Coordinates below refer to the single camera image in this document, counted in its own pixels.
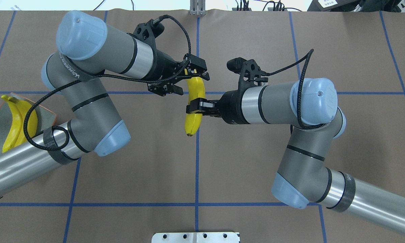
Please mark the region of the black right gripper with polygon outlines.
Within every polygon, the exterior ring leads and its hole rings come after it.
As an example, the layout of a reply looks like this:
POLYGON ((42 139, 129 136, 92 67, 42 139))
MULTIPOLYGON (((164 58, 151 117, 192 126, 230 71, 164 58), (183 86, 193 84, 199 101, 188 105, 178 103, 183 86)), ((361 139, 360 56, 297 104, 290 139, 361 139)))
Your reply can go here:
POLYGON ((220 115, 231 125, 249 124, 241 109, 238 90, 225 92, 219 100, 193 99, 186 106, 186 114, 220 115))

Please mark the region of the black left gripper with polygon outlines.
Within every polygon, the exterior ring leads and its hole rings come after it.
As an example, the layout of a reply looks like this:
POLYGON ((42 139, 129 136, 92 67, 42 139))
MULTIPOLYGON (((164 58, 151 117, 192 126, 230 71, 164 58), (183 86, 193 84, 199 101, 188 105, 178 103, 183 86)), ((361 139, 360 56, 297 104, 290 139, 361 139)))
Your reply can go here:
POLYGON ((183 79, 200 77, 206 81, 210 80, 207 72, 207 65, 204 59, 197 56, 190 56, 186 53, 182 62, 176 62, 170 55, 157 49, 145 49, 145 82, 147 90, 159 96, 167 94, 184 95, 183 88, 173 84, 159 84, 161 82, 178 82, 183 79))

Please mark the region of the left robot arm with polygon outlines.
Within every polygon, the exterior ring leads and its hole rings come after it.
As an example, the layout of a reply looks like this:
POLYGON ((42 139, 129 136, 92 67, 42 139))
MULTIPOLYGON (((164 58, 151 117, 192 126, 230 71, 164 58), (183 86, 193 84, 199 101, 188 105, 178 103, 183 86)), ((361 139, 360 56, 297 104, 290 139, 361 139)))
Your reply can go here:
POLYGON ((42 67, 42 81, 51 92, 29 106, 24 125, 36 106, 60 92, 75 117, 39 135, 24 131, 28 141, 0 155, 0 199, 14 189, 86 153, 111 154, 131 137, 101 77, 147 83, 159 96, 183 94, 177 82, 209 80, 206 62, 191 53, 176 61, 156 47, 164 31, 162 15, 125 33, 100 18, 73 10, 62 19, 56 34, 57 51, 42 67))

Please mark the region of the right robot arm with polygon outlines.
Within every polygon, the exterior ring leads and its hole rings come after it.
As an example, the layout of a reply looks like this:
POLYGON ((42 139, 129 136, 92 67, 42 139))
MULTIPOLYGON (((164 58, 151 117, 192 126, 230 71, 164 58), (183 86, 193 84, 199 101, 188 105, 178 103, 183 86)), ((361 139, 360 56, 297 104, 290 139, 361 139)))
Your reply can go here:
POLYGON ((405 235, 405 197, 323 164, 346 128, 334 84, 326 78, 305 78, 303 87, 299 81, 267 82, 248 78, 219 100, 191 98, 186 113, 221 117, 232 125, 292 125, 271 189, 277 200, 297 209, 318 203, 405 235))

